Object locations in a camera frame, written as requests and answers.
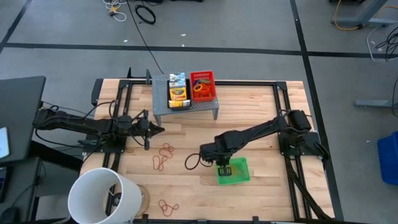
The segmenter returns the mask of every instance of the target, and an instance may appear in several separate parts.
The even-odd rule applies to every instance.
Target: perforated metal shelf
[[[189,79],[189,73],[185,73],[185,77]],[[217,97],[213,101],[195,102],[192,100],[191,108],[187,110],[170,110],[170,108],[167,107],[167,103],[169,102],[167,99],[167,81],[169,80],[169,75],[152,76],[152,107],[158,125],[160,125],[160,115],[188,113],[201,110],[213,110],[213,117],[217,119],[219,107]]]

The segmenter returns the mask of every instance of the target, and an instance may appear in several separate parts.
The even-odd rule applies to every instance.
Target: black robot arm
[[[310,130],[311,125],[305,113],[299,110],[292,110],[283,116],[277,116],[270,121],[244,131],[227,131],[219,136],[215,136],[213,143],[202,144],[200,146],[200,156],[206,162],[212,163],[216,161],[216,164],[222,167],[220,168],[223,169],[222,173],[230,175],[229,171],[225,168],[229,164],[229,159],[247,143],[277,132],[299,135],[305,134]]]
[[[134,118],[123,115],[112,119],[90,119],[64,111],[40,109],[33,122],[38,130],[66,129],[83,134],[94,135],[100,144],[112,144],[120,137],[142,136],[145,150],[149,149],[149,139],[164,131],[164,128],[148,121],[148,111],[142,110]]]

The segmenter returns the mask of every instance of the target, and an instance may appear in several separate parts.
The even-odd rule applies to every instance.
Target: wooden tabletop
[[[118,83],[118,79],[105,79],[98,103],[114,100]],[[292,109],[310,114],[303,83],[287,82],[287,86]],[[253,216],[258,216],[262,221],[293,220],[285,162],[279,152],[276,134],[250,142],[234,154],[233,158],[245,157],[248,160],[251,175],[248,183],[220,186],[214,166],[206,168],[199,165],[194,170],[185,169],[187,156],[198,153],[201,144],[213,142],[214,136],[261,124],[277,115],[270,87],[217,86],[217,96],[220,110],[216,121],[211,111],[163,116],[165,131],[150,140],[148,151],[128,138],[119,173],[148,190],[150,205],[146,214],[150,219],[252,220]],[[152,87],[133,85],[129,115],[135,116],[143,109],[149,110],[149,119],[154,122]],[[108,105],[100,106],[95,118],[109,118]],[[163,171],[154,170],[152,159],[159,155],[163,143],[175,148],[174,156],[164,163]],[[101,167],[103,158],[104,154],[93,154],[84,163],[81,173]],[[323,211],[334,217],[321,160],[316,156],[302,156],[302,164],[308,191]],[[296,191],[300,215],[304,217],[301,194]],[[165,217],[158,206],[159,200],[170,205],[179,204],[179,209]]]

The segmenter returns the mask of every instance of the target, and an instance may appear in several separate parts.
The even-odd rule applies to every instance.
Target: gray floor
[[[25,1],[0,1],[2,39]],[[370,1],[362,6],[342,6],[339,15],[359,14]],[[296,2],[308,51],[367,52],[366,36],[371,28],[337,30],[329,23],[336,4],[327,0]],[[388,4],[398,5],[398,1]],[[158,23],[139,24],[151,46],[300,50],[289,0],[166,1],[153,10]],[[127,6],[121,11],[128,13]],[[398,13],[386,9],[382,17],[398,19]],[[379,29],[370,40],[383,41],[394,27]],[[9,42],[143,45],[129,15],[126,22],[115,21],[106,15],[101,0],[33,0]],[[206,52],[154,52],[154,56],[165,73],[209,69],[218,79],[302,80],[310,101],[301,56]],[[381,180],[376,141],[396,131],[398,119],[389,110],[355,108],[353,100],[389,99],[398,63],[336,57],[310,57],[310,63],[345,220],[395,223],[398,187]],[[82,111],[91,108],[96,78],[125,77],[129,67],[135,76],[143,76],[147,68],[153,74],[159,72],[147,51],[7,47],[0,54],[1,79],[45,75],[43,100]],[[84,138],[68,131],[43,131],[42,135],[65,144]],[[76,149],[68,153],[81,154]],[[64,217],[66,195],[77,173],[45,166],[48,176],[38,194],[58,196],[42,197],[37,217]]]

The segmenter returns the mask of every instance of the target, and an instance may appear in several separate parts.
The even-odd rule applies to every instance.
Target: red plastic basket
[[[195,82],[199,80],[210,80],[210,92],[201,95],[193,90]],[[214,82],[213,71],[191,72],[191,97],[194,101],[212,101],[216,98],[216,85]]]

